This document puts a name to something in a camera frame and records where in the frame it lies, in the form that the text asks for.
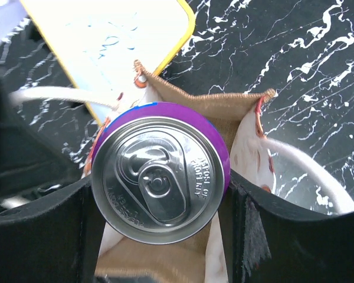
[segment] soda can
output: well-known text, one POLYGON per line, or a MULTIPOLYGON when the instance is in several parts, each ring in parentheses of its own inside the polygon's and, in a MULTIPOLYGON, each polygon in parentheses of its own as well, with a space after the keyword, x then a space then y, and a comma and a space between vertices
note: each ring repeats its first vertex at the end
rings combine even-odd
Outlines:
POLYGON ((93 195, 107 223, 135 241, 163 245, 200 231, 230 182, 230 159, 216 128, 174 103, 120 115, 92 154, 93 195))

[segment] purple can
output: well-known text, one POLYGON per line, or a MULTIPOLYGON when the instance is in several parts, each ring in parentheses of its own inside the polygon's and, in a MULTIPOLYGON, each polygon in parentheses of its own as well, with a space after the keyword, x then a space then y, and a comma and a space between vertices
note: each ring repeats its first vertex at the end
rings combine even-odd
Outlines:
POLYGON ((162 245, 200 231, 230 182, 230 158, 216 128, 174 103, 134 107, 101 134, 92 190, 106 221, 130 239, 162 245))

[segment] yellow edge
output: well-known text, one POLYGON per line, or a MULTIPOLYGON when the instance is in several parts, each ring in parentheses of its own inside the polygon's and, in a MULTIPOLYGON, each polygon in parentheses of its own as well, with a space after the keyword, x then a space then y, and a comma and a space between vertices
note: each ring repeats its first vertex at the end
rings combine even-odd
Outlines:
MULTIPOLYGON (((189 40, 189 38, 192 36, 192 34, 194 32, 195 15, 193 13, 193 10, 189 6, 189 4, 186 2, 186 0, 177 0, 177 1, 181 5, 181 7, 185 10, 186 14, 188 15, 189 26, 188 26, 188 29, 186 30, 186 33, 183 35, 183 37, 179 40, 179 42, 173 47, 173 49, 169 52, 169 54, 165 57, 165 59, 159 64, 159 66, 153 72, 155 75, 159 75, 162 72, 162 70, 164 70, 166 65, 168 65, 172 61, 174 56, 181 50, 183 45, 189 40)), ((23 2, 23 0, 20 0, 20 2, 22 3, 22 6, 25 8, 25 10, 28 12, 29 9, 27 9, 27 6, 23 2)), ((31 15, 31 13, 28 12, 28 14, 29 14, 30 18, 33 19, 33 16, 31 15)), ((42 35, 44 41, 47 43, 47 45, 50 48, 50 50, 56 55, 56 52, 54 52, 53 45, 47 40, 47 37, 43 34, 42 29, 38 27, 37 22, 33 21, 33 23, 38 28, 39 33, 42 35)), ((74 81, 74 79, 72 78, 71 74, 68 72, 68 70, 65 67, 65 65, 63 64, 63 62, 61 62, 58 59, 57 55, 56 55, 56 57, 57 57, 57 60, 58 60, 59 64, 61 65, 61 68, 63 69, 63 71, 67 75, 68 79, 72 82, 72 84, 75 86, 75 88, 78 88, 77 87, 77 83, 74 81)), ((86 103, 86 107, 88 108, 88 110, 89 110, 90 114, 92 115, 92 117, 97 121, 97 124, 99 126, 102 126, 102 121, 100 121, 98 116, 95 114, 95 112, 93 111, 90 103, 86 103)))

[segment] silver can top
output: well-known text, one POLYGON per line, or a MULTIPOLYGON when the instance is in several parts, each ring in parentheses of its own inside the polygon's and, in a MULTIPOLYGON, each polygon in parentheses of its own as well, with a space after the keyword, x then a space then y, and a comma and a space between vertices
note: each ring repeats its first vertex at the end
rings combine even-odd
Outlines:
POLYGON ((212 144, 197 129, 165 117, 116 129, 98 150, 91 174, 106 221, 145 243, 178 242, 197 233, 224 191, 212 144))

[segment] marble countertop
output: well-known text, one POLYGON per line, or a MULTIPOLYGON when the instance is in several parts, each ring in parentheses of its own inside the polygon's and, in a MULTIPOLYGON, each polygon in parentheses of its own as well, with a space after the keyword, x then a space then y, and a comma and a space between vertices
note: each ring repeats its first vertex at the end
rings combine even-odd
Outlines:
MULTIPOLYGON (((268 136, 302 149, 354 198, 354 0, 191 0, 194 35, 162 73, 190 94, 277 90, 264 107, 268 136)), ((71 86, 29 19, 0 47, 6 87, 71 86)), ((97 133, 84 106, 32 101, 19 113, 83 166, 97 133)), ((330 199, 274 155, 278 194, 323 213, 330 199)))

